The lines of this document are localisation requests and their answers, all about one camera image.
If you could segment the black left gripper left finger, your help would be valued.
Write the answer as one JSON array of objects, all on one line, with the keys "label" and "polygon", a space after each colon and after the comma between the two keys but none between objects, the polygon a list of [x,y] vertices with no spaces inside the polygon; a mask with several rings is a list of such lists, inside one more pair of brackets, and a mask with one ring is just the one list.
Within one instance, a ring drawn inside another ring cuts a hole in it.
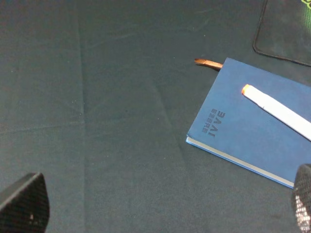
[{"label": "black left gripper left finger", "polygon": [[28,173],[0,192],[2,233],[44,233],[50,203],[44,175]]}]

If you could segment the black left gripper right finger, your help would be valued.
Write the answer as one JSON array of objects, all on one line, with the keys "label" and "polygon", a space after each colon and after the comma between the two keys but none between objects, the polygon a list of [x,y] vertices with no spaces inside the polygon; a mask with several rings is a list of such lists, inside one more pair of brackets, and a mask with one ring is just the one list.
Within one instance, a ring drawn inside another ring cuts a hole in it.
[{"label": "black left gripper right finger", "polygon": [[302,233],[311,232],[311,165],[302,164],[296,173],[291,197],[297,225]]}]

